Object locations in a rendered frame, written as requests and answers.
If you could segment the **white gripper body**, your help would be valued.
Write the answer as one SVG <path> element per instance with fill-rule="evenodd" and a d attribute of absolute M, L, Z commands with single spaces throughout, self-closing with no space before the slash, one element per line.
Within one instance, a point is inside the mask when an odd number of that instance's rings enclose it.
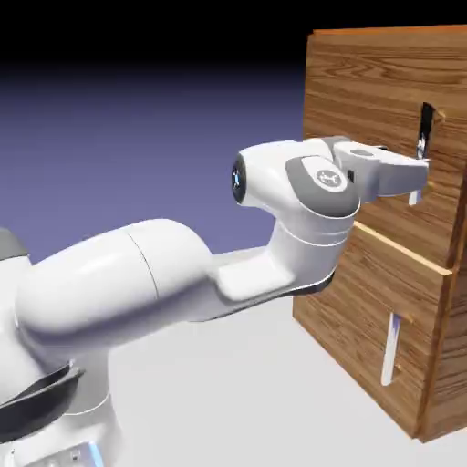
<path fill-rule="evenodd" d="M 374 150 L 379 161 L 374 198 L 420 192 L 428 181 L 429 163 L 388 150 Z"/>

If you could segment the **wooden cabinet door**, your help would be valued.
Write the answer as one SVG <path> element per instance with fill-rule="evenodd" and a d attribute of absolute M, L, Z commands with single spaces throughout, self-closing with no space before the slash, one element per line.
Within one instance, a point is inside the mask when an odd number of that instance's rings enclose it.
<path fill-rule="evenodd" d="M 332 283 L 293 316 L 412 438 L 420 437 L 452 272 L 356 223 Z M 389 316 L 400 316 L 399 375 L 382 387 Z"/>
<path fill-rule="evenodd" d="M 317 30 L 309 37 L 306 137 L 346 135 L 414 156 L 423 103 L 434 117 L 421 201 L 378 199 L 358 220 L 453 269 L 467 227 L 467 25 Z"/>

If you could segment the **wooden cabinet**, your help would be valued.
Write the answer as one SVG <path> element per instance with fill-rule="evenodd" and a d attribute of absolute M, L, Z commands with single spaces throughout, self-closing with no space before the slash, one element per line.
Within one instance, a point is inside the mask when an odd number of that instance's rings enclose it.
<path fill-rule="evenodd" d="M 467 227 L 461 261 L 453 269 L 434 359 L 420 441 L 467 427 Z"/>

